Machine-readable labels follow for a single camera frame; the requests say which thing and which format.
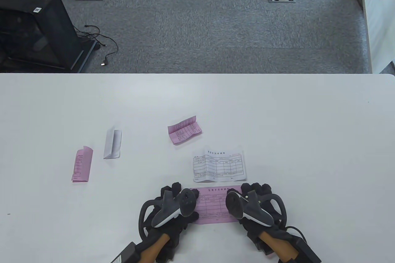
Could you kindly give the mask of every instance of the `pink paper slip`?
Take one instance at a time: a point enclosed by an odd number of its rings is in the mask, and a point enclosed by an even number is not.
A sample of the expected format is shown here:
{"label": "pink paper slip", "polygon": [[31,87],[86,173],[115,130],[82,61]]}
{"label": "pink paper slip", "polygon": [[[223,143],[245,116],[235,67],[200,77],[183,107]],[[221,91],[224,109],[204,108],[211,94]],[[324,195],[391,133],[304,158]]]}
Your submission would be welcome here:
{"label": "pink paper slip", "polygon": [[195,209],[199,213],[199,219],[196,224],[237,222],[237,219],[229,214],[225,205],[226,192],[230,188],[241,191],[240,185],[191,188],[199,190]]}
{"label": "pink paper slip", "polygon": [[90,164],[92,162],[93,150],[87,146],[78,150],[75,156],[74,173],[72,181],[87,182],[89,180]]}
{"label": "pink paper slip", "polygon": [[195,134],[202,132],[202,129],[196,122],[196,116],[188,118],[176,125],[168,126],[168,132],[173,144],[181,143]]}

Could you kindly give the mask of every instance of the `white table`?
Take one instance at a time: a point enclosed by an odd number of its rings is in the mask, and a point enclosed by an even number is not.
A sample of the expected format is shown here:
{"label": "white table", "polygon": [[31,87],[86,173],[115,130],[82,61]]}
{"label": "white table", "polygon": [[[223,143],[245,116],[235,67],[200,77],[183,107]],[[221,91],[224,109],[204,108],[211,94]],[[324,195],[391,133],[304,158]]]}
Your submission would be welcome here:
{"label": "white table", "polygon": [[[0,75],[0,261],[110,263],[141,205],[192,181],[192,151],[242,145],[323,262],[392,262],[395,80],[387,75]],[[173,146],[192,115],[203,134]],[[106,131],[121,157],[103,160]],[[75,153],[94,150],[88,183]],[[192,225],[174,262],[277,262],[238,223]]]}

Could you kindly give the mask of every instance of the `finger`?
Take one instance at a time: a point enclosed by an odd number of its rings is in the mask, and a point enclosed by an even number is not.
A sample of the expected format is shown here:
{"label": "finger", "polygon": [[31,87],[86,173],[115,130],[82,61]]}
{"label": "finger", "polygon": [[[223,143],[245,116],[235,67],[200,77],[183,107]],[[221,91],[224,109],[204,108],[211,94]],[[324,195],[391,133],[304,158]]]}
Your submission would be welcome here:
{"label": "finger", "polygon": [[195,222],[197,219],[199,219],[199,213],[198,212],[193,212],[192,215],[190,215],[189,217],[186,217],[186,220],[187,220],[188,224]]}
{"label": "finger", "polygon": [[181,192],[181,184],[180,183],[173,183],[172,185],[172,193],[173,193],[173,197],[176,197],[178,195],[178,193]]}
{"label": "finger", "polygon": [[248,192],[252,191],[252,187],[248,183],[244,183],[241,185],[241,193],[245,196],[247,196]]}
{"label": "finger", "polygon": [[271,187],[268,184],[263,184],[262,191],[263,191],[263,195],[271,194]]}
{"label": "finger", "polygon": [[239,194],[239,195],[242,195],[239,191],[237,191],[235,188],[230,188],[227,192],[226,192],[226,194],[228,194],[229,192],[236,192],[237,194]]}
{"label": "finger", "polygon": [[170,188],[170,186],[164,186],[161,190],[160,190],[160,197],[163,198],[163,194],[165,194],[165,191],[171,191],[172,189]]}
{"label": "finger", "polygon": [[262,191],[262,186],[259,183],[254,183],[251,185],[252,189],[255,190],[255,192],[258,195],[263,195],[264,192]]}
{"label": "finger", "polygon": [[192,189],[192,192],[195,194],[196,199],[198,199],[199,198],[199,190]]}

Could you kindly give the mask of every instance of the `vr controller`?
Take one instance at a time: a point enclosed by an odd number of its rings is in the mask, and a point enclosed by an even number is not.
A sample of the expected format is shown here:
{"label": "vr controller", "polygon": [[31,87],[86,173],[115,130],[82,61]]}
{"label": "vr controller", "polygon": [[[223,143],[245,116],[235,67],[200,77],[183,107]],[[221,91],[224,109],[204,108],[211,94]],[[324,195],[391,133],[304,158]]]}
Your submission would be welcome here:
{"label": "vr controller", "polygon": [[[275,200],[281,211],[281,221],[275,225],[275,221],[267,211],[261,208],[265,201]],[[242,196],[238,192],[230,191],[226,195],[226,207],[231,215],[241,220],[247,218],[265,227],[278,227],[282,231],[283,240],[287,240],[300,255],[302,263],[321,263],[319,257],[312,251],[306,241],[299,236],[286,232],[287,214],[282,199],[276,194],[258,195],[255,190],[248,192],[247,196]],[[273,250],[259,237],[248,234],[249,239],[255,244],[258,250],[262,250],[265,255],[273,253]],[[296,263],[293,259],[284,263]]]}

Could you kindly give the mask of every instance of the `cable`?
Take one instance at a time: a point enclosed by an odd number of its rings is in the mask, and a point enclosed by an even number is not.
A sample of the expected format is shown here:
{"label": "cable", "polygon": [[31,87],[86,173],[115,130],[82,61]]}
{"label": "cable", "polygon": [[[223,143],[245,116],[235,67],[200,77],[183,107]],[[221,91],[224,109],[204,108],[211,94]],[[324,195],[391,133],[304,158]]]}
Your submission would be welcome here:
{"label": "cable", "polygon": [[293,227],[293,226],[287,226],[287,227],[285,227],[285,231],[287,230],[287,229],[294,229],[294,230],[296,230],[297,232],[299,232],[299,234],[302,236],[302,239],[307,243],[307,240],[306,240],[306,238],[305,238],[305,236],[303,235],[303,233],[302,233],[302,231],[300,231],[298,228],[296,228],[296,227]]}
{"label": "cable", "polygon": [[96,42],[99,43],[101,46],[106,46],[105,44],[101,43],[101,42],[97,39],[97,33],[82,32],[82,31],[80,31],[79,29],[77,29],[75,26],[73,26],[73,27],[77,30],[77,32],[82,33],[82,35],[78,35],[78,34],[77,34],[78,37],[87,37],[88,39],[89,39],[90,37],[92,37],[92,38],[95,39]]}
{"label": "cable", "polygon": [[118,53],[118,52],[119,52],[119,46],[118,46],[117,42],[116,42],[113,38],[101,34],[101,33],[100,33],[100,28],[99,28],[98,26],[96,26],[96,25],[84,25],[84,27],[85,27],[85,28],[94,27],[94,28],[96,28],[99,32],[98,32],[98,33],[83,32],[83,31],[77,29],[77,28],[74,26],[74,28],[75,28],[75,30],[76,30],[76,34],[77,34],[78,37],[80,37],[80,38],[85,37],[85,38],[87,38],[87,39],[94,39],[94,40],[96,40],[96,42],[99,43],[101,46],[106,46],[106,44],[100,42],[100,41],[97,39],[98,36],[102,36],[102,37],[104,37],[104,38],[110,39],[112,42],[114,42],[115,46],[117,47],[117,50],[115,50],[115,51],[113,51],[113,52],[110,52],[110,53],[108,53],[108,54],[106,54],[106,55],[104,56],[104,60],[103,60],[103,62],[102,62],[102,66],[107,66],[107,65],[108,65],[108,59],[107,59],[107,57],[108,57],[109,55],[112,55],[112,54],[114,54],[114,53]]}

